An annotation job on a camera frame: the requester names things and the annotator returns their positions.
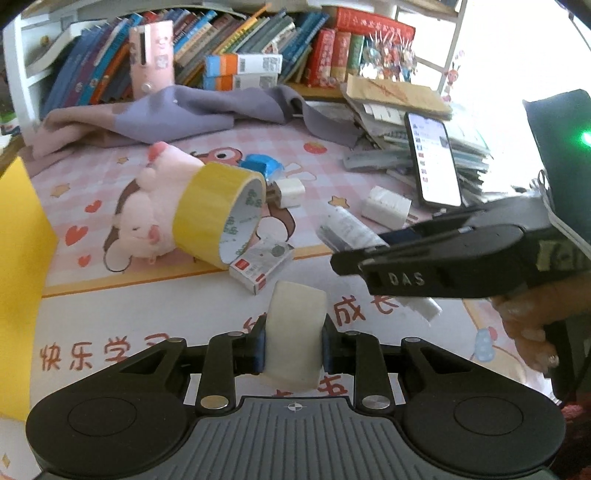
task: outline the white box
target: white box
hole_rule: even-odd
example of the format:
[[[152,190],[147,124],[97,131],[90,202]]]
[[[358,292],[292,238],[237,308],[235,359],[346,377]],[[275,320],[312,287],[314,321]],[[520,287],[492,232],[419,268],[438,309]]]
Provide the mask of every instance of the white box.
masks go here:
[[[293,257],[290,244],[265,238],[231,263],[230,276],[256,295]]]

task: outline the white tape roll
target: white tape roll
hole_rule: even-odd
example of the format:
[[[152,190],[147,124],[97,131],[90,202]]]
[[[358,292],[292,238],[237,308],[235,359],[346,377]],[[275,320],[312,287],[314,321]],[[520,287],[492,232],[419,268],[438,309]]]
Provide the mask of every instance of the white tape roll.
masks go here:
[[[325,291],[277,282],[267,313],[263,380],[290,392],[318,387],[326,311]]]

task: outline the metal rivet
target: metal rivet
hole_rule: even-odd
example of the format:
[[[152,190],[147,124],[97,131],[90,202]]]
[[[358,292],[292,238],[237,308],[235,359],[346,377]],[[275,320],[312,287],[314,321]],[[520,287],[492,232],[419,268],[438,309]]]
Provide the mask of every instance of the metal rivet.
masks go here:
[[[365,408],[370,408],[371,410],[383,410],[390,406],[390,400],[383,395],[368,395],[361,403]]]
[[[221,395],[208,395],[201,399],[201,406],[208,410],[220,410],[230,404],[230,401],[226,397]]]

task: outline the red heart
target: red heart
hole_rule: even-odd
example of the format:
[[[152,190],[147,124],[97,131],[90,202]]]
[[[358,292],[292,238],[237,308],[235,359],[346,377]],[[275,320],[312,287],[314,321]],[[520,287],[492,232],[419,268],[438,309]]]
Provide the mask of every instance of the red heart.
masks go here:
[[[86,234],[88,233],[87,226],[81,226],[80,228],[77,225],[71,226],[68,231],[66,232],[66,245],[69,247],[70,245],[74,245],[78,240],[82,240]]]
[[[101,202],[100,200],[95,200],[94,203],[87,205],[86,208],[84,209],[84,211],[86,213],[95,213],[100,208],[100,206],[102,204],[103,204],[103,202]]]
[[[85,257],[80,257],[78,259],[78,265],[81,267],[85,267],[90,263],[90,259],[92,258],[91,255],[86,255]]]

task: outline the yellow tape roll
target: yellow tape roll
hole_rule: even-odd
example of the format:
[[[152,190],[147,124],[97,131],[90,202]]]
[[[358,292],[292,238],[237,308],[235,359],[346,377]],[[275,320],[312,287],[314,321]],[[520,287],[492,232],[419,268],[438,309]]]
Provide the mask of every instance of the yellow tape roll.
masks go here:
[[[218,268],[242,255],[261,220],[267,187],[260,173],[211,162],[183,193],[173,221],[177,246]]]

